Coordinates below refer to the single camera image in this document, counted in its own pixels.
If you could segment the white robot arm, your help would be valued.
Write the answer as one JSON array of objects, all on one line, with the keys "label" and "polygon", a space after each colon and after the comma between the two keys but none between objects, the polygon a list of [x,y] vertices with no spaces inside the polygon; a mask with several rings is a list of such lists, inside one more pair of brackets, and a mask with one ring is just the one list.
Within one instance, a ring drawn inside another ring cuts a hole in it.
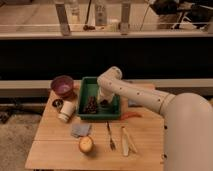
[{"label": "white robot arm", "polygon": [[213,106],[205,98],[137,87],[116,66],[97,83],[99,101],[121,95],[164,118],[164,171],[213,171]]}]

